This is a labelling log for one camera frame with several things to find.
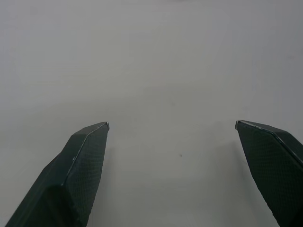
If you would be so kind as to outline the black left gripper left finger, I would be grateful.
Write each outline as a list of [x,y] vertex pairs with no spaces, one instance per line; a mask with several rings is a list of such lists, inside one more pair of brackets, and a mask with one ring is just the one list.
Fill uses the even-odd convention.
[[42,170],[5,227],[86,227],[98,191],[109,123],[85,127]]

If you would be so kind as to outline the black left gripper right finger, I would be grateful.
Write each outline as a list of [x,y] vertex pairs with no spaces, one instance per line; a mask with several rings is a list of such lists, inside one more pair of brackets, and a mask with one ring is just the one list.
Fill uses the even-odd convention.
[[280,227],[303,227],[303,144],[285,130],[235,124],[258,190]]

